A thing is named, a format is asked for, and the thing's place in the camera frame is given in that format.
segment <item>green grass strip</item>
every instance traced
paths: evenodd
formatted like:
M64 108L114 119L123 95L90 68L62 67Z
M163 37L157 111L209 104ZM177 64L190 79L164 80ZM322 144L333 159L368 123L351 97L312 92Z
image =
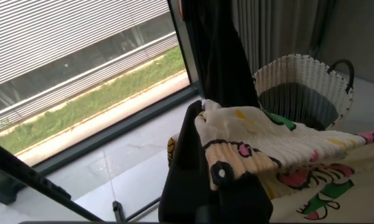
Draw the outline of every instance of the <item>green grass strip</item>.
M15 154L183 69L185 67L180 48L170 49L163 58L146 67L70 101L59 110L46 112L35 121L20 124L9 134L0 136L0 145Z

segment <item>laundry basket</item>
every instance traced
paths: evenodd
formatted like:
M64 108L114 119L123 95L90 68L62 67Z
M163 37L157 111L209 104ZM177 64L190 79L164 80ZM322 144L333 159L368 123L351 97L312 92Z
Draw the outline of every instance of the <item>laundry basket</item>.
M334 69L344 63L350 77ZM328 66L308 55L286 55L253 75L262 109L319 131L334 129L353 100L354 67L341 59Z

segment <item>black handle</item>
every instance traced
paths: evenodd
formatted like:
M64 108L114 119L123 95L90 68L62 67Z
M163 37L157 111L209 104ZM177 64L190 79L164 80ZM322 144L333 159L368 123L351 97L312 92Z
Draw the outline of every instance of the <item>black handle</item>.
M347 60L347 59L340 59L340 60L337 60L333 65L331 65L328 69L328 73L330 73L331 71L335 70L335 67L340 64L340 63L344 63L348 66L348 71L350 73L350 78L348 80L348 84L347 84L347 88L346 88L346 93L348 94L348 91L353 88L353 83L354 83L354 66L353 66L353 63L351 63L351 61Z

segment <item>gray curtain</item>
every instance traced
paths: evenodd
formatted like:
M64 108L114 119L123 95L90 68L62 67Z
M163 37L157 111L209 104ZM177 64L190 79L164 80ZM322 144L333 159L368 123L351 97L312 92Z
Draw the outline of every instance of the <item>gray curtain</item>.
M280 56L316 56L335 0L234 0L233 20L252 73Z

